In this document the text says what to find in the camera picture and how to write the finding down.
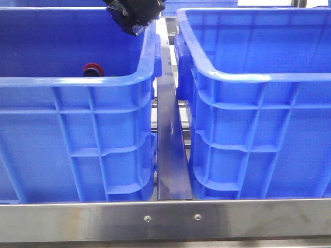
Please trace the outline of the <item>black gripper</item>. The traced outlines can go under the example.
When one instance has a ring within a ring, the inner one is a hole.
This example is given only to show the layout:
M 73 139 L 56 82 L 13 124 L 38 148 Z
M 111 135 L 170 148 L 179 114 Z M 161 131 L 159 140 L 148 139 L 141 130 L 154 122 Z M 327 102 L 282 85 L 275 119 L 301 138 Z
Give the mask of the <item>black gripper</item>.
M 165 1 L 108 0 L 107 11 L 121 30 L 129 35 L 140 35 L 165 10 Z

